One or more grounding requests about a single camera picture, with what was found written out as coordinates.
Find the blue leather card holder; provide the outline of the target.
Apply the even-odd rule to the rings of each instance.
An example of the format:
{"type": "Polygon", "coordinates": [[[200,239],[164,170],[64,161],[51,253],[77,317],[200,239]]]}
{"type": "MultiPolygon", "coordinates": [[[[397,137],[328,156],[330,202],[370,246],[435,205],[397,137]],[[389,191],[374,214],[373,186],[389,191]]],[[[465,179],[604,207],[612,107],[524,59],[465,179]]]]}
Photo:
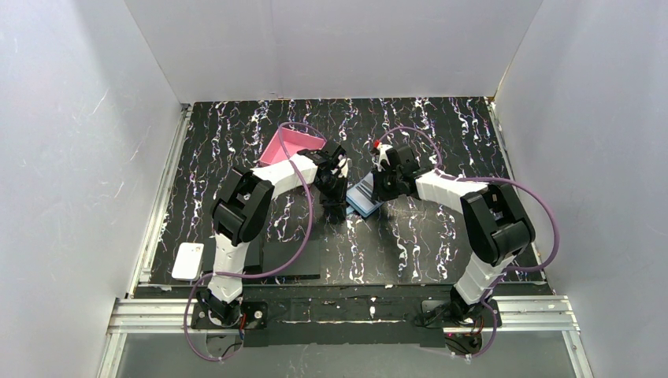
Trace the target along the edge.
{"type": "Polygon", "coordinates": [[[347,204],[362,218],[367,218],[378,210],[383,201],[373,200],[373,174],[369,172],[346,193],[347,204]]]}

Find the pink plastic tray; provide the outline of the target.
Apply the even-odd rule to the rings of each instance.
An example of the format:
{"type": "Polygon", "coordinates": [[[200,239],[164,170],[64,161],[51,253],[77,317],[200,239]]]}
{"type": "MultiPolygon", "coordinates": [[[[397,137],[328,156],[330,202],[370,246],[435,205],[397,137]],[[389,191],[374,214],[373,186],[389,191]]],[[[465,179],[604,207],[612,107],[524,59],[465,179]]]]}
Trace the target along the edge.
{"type": "MultiPolygon", "coordinates": [[[[319,136],[308,135],[304,132],[293,131],[283,128],[281,135],[288,155],[291,157],[300,150],[320,150],[325,145],[325,139],[319,136]]],[[[258,164],[260,166],[273,165],[284,161],[287,155],[280,144],[279,132],[276,132],[263,150],[258,164]]]]}

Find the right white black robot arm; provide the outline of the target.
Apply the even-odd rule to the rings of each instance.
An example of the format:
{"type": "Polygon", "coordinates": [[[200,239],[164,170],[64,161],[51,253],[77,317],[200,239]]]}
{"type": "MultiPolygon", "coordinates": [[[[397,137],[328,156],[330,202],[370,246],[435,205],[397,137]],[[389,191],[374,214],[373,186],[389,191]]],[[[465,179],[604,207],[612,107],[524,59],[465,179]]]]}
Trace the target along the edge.
{"type": "Polygon", "coordinates": [[[472,248],[462,277],[451,289],[449,302],[430,315],[464,321],[487,302],[506,268],[535,239],[536,233],[513,186],[509,183],[466,182],[421,167],[408,146],[376,141],[378,157],[372,171],[375,201],[400,196],[434,202],[460,213],[472,248]]]}

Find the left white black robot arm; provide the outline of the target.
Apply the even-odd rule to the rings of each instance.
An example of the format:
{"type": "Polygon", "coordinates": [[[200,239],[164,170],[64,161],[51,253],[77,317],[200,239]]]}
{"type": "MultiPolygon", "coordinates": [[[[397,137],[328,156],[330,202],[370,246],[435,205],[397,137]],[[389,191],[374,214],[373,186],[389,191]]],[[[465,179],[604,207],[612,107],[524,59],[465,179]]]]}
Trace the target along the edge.
{"type": "Polygon", "coordinates": [[[320,192],[326,215],[344,217],[347,155],[328,141],[319,150],[300,150],[287,160],[256,169],[235,166],[222,182],[212,207],[215,255],[213,275],[195,297],[216,324],[235,325],[241,317],[239,297],[247,251],[265,226],[273,200],[297,187],[320,192]]]}

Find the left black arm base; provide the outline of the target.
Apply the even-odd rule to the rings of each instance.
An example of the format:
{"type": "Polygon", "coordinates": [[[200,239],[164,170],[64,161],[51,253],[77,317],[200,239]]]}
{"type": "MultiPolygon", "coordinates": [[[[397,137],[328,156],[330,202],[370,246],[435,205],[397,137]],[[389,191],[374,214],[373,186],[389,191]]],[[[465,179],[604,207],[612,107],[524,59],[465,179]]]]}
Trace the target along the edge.
{"type": "Polygon", "coordinates": [[[224,309],[222,314],[205,305],[194,304],[189,325],[194,330],[263,329],[268,323],[269,309],[266,302],[241,302],[224,309]]]}

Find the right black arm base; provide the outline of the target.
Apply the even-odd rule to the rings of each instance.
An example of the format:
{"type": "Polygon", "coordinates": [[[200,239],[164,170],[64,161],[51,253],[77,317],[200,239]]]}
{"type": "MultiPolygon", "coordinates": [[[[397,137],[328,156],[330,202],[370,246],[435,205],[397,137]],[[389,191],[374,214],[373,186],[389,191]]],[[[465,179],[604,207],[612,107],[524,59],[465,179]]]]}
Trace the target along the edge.
{"type": "Polygon", "coordinates": [[[414,318],[414,324],[418,327],[463,328],[465,332],[492,327],[494,321],[497,327],[503,324],[498,303],[494,300],[489,300],[487,307],[478,303],[463,309],[443,300],[425,300],[414,318]]]}

